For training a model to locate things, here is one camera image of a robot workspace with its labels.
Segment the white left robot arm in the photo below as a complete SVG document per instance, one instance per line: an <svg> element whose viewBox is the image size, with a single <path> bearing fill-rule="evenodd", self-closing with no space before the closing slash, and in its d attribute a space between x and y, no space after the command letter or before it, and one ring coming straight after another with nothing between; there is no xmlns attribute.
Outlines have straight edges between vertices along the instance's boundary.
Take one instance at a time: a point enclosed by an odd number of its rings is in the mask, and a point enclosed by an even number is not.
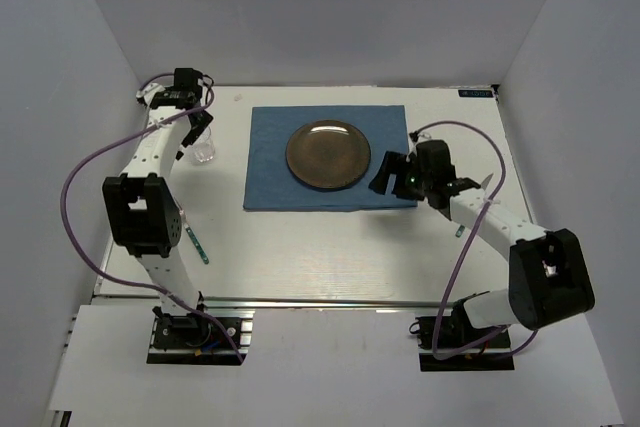
<svg viewBox="0 0 640 427"><path fill-rule="evenodd" d="M161 290L162 317L180 317L177 334L199 346L211 334L211 321L195 310L201 295L190 280L178 251L183 227L180 209L167 179L212 122L203 109L205 76L177 68L173 84L146 100L147 131L120 175L105 179L102 192L114 242L142 265L151 285Z"/></svg>

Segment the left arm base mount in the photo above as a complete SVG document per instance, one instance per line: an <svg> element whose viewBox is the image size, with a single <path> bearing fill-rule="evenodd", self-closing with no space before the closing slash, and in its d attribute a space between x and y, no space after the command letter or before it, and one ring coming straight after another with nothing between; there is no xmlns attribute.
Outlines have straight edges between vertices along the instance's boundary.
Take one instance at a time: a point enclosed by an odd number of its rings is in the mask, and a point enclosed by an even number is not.
<svg viewBox="0 0 640 427"><path fill-rule="evenodd" d="M241 366L251 342L253 317L222 314L220 325L195 316L172 316L153 308L146 363L151 365Z"/></svg>

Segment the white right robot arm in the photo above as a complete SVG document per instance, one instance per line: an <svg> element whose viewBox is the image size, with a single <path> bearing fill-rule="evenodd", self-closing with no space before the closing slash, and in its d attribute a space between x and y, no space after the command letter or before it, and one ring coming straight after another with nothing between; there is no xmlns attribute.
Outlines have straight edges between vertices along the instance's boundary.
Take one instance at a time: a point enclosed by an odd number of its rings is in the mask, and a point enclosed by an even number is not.
<svg viewBox="0 0 640 427"><path fill-rule="evenodd" d="M507 261L505 289L455 303L451 331L459 343L477 344L490 327L519 324L534 331L594 307L577 236L535 225L491 202L479 183L457 175L444 141L420 142L410 154L386 152L369 187L427 202L448 220L475 229Z"/></svg>

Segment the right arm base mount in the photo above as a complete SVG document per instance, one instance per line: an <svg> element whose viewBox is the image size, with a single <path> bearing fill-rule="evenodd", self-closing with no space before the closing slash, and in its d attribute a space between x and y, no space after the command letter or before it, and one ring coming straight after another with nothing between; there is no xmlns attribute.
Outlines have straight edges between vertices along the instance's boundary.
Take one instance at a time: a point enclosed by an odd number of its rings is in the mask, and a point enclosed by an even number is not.
<svg viewBox="0 0 640 427"><path fill-rule="evenodd" d="M409 326L409 334L418 343L421 372L490 372L513 371L514 361L509 353L511 339L503 329L496 337L485 340L463 353L437 360L432 353L432 339L435 332L435 316L416 317ZM494 328L474 330L462 326L450 316L445 316L438 336L438 351L448 353L492 333Z"/></svg>

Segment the dark round plate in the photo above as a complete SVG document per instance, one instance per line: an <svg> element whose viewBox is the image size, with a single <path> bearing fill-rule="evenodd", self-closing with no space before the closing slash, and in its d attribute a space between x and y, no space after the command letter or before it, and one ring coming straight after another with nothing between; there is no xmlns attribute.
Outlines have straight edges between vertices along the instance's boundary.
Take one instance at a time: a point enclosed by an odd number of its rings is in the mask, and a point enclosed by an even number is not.
<svg viewBox="0 0 640 427"><path fill-rule="evenodd" d="M298 128L285 150L291 174L303 185L320 191L349 188L369 169L371 147L352 124L319 120Z"/></svg>

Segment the blue cloth napkin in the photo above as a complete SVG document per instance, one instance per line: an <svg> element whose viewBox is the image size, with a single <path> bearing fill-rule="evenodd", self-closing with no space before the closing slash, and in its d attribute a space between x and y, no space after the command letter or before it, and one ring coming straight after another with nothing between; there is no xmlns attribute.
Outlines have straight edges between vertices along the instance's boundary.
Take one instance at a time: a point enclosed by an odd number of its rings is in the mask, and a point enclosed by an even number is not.
<svg viewBox="0 0 640 427"><path fill-rule="evenodd" d="M371 147L371 162L355 185L334 191L312 189L290 172L286 145L300 127L337 120L358 128ZM250 145L243 207L250 212L354 212L403 209L415 201L378 195L368 184L387 151L409 150L402 105L259 106L252 109Z"/></svg>

